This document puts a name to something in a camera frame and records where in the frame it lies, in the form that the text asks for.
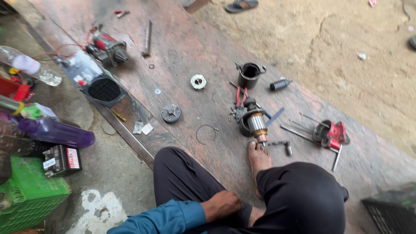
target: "toe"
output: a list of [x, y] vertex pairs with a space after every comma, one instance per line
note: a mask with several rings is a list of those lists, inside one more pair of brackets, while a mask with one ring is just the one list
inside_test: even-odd
[[248, 148], [248, 152], [249, 152], [249, 153], [250, 153], [251, 151], [255, 150], [255, 148], [256, 148], [256, 142], [250, 142], [250, 143], [248, 143], [247, 148]]

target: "white paint stain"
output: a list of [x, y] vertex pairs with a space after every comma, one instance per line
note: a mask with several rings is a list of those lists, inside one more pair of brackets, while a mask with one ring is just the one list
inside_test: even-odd
[[113, 192], [101, 197], [95, 189], [83, 191], [82, 206], [87, 210], [67, 234], [102, 234], [127, 219], [127, 214]]

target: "purple bottle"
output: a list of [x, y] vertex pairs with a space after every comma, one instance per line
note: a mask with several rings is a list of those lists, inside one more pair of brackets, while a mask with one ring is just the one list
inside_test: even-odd
[[35, 140], [85, 148], [94, 144], [94, 133], [54, 121], [50, 118], [22, 119], [19, 130]]

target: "hand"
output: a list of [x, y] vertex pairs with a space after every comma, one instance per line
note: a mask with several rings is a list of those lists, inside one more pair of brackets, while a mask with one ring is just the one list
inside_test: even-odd
[[233, 192], [221, 191], [201, 203], [207, 223], [228, 217], [243, 207], [240, 198]]

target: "dirt ground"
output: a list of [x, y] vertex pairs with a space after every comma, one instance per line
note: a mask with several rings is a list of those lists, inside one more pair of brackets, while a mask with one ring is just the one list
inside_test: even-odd
[[193, 15], [416, 158], [416, 2], [259, 0], [239, 14], [228, 3]]

